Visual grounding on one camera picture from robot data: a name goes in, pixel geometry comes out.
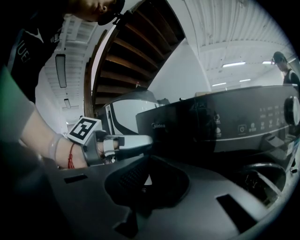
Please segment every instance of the bracelet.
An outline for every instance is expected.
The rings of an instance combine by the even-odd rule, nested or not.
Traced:
[[[54,138],[51,140],[51,144],[49,145],[49,157],[55,159],[55,154],[56,154],[56,149],[57,149],[57,144],[59,140],[64,137],[62,134],[55,134]]]
[[[74,169],[73,154],[72,154],[72,149],[73,149],[74,145],[75,145],[75,143],[72,144],[72,147],[71,147],[71,150],[70,150],[70,154],[69,154],[69,158],[68,158],[68,163],[67,163],[68,169]]]

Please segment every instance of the power button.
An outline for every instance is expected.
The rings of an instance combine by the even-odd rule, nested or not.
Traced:
[[[247,126],[246,125],[239,125],[238,126],[238,132],[239,134],[245,134],[247,130]]]

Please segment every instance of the person wearing cap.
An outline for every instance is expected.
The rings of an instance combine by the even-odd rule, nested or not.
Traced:
[[[125,0],[5,1],[1,14],[6,36],[0,62],[0,143],[21,140],[63,168],[87,167],[81,146],[56,134],[38,113],[35,87],[41,68],[60,40],[65,14],[104,25],[118,16]],[[103,156],[103,143],[97,149]]]
[[[284,74],[284,84],[296,84],[298,85],[298,90],[300,90],[300,81],[297,74],[288,66],[288,61],[281,52],[275,52],[273,56],[273,61],[281,72]]]

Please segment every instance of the clear bangle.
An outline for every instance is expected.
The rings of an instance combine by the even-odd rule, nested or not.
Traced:
[[[56,149],[57,149],[57,144],[59,142],[59,140],[61,138],[63,138],[64,136],[62,134],[56,134],[54,136],[54,138],[51,140],[50,145],[49,145],[49,157],[51,159],[53,159],[54,161],[55,159],[55,154],[56,154]]]

